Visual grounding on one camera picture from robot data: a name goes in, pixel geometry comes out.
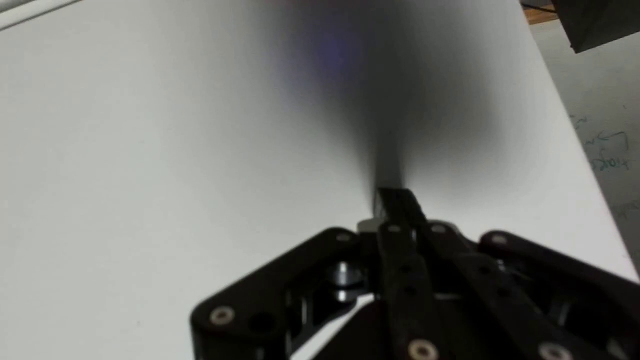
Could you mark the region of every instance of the black metal bracket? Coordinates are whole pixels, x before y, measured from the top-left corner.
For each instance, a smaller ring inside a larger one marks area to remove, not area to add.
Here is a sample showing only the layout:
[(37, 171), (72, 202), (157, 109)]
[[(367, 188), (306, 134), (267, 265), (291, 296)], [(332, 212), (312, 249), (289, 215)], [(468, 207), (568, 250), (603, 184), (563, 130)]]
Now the black metal bracket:
[(366, 293), (314, 359), (640, 359), (640, 286), (509, 233), (476, 244), (409, 190), (379, 189), (374, 213), (199, 304), (196, 359), (288, 359)]

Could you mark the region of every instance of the whiteboard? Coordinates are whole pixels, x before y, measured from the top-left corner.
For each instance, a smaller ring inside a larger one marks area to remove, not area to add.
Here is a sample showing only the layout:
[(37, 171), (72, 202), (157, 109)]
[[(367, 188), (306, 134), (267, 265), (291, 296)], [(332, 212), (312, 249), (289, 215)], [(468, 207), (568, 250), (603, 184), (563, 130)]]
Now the whiteboard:
[(640, 268), (640, 33), (575, 54), (558, 20), (531, 29)]

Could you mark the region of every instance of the screw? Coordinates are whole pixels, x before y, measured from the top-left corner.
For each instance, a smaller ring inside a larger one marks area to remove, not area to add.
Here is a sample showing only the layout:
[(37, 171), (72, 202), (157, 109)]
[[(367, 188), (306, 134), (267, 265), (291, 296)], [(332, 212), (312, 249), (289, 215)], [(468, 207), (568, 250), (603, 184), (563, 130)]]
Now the screw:
[(214, 325), (226, 325), (233, 321), (236, 312), (228, 306), (218, 306), (209, 315), (209, 320)]
[(413, 360), (438, 360), (438, 348), (425, 339), (411, 340), (408, 347), (409, 356)]
[(434, 225), (431, 227), (431, 231), (438, 234), (444, 234), (447, 232), (447, 228), (442, 225)]
[(544, 360), (573, 360), (571, 352), (564, 346), (556, 343), (540, 344), (538, 353)]
[(351, 235), (347, 233), (340, 233), (338, 234), (338, 236), (335, 237), (335, 239), (338, 241), (349, 241), (351, 240)]
[(493, 241), (494, 244), (497, 245), (507, 245), (507, 238), (504, 237), (504, 235), (493, 235), (491, 237), (491, 240)]

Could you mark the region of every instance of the white table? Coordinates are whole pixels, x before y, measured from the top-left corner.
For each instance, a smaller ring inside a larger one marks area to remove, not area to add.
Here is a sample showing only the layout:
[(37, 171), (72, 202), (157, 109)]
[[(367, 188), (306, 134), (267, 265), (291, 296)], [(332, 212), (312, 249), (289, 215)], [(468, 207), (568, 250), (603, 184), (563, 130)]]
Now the white table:
[[(1, 359), (187, 359), (199, 300), (370, 216), (348, 113), (283, 83), (295, 1), (267, 3), (85, 0), (0, 32)], [(637, 280), (518, 5), (413, 3), (427, 216)]]

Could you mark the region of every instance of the silver screw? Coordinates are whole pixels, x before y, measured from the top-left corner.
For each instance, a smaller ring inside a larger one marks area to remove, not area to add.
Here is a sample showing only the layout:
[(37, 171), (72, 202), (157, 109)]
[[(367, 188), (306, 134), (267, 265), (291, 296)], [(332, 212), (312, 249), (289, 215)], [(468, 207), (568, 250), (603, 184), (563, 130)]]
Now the silver screw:
[(425, 339), (414, 339), (409, 343), (409, 356), (413, 360), (438, 360), (438, 348)]
[(571, 352), (564, 346), (556, 343), (540, 344), (538, 353), (544, 360), (573, 360)]
[(228, 306), (218, 306), (209, 315), (209, 320), (214, 325), (226, 325), (234, 320), (236, 312)]
[(438, 234), (444, 234), (447, 232), (447, 228), (442, 225), (434, 225), (431, 227), (431, 231)]
[(505, 238), (504, 235), (493, 235), (491, 241), (497, 245), (507, 245), (507, 238)]
[(347, 233), (340, 233), (338, 234), (338, 236), (335, 237), (335, 239), (338, 241), (349, 241), (351, 240), (351, 235)]

